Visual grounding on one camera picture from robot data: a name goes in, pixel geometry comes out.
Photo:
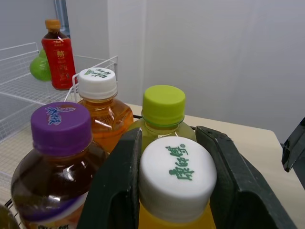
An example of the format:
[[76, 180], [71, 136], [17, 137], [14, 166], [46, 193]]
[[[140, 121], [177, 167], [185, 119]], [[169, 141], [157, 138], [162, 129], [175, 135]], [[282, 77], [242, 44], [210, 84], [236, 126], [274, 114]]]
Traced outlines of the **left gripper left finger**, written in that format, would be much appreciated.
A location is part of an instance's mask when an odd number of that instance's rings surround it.
[[142, 130], [123, 134], [95, 175], [78, 222], [79, 229], [136, 229]]

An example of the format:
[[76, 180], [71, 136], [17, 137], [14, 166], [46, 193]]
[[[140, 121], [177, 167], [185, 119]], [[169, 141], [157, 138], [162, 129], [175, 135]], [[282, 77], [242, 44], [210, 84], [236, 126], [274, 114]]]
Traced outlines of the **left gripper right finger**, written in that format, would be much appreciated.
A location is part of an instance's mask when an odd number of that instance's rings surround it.
[[203, 126], [197, 126], [195, 134], [217, 170], [210, 199], [216, 228], [296, 228], [263, 175], [239, 153], [230, 137]]

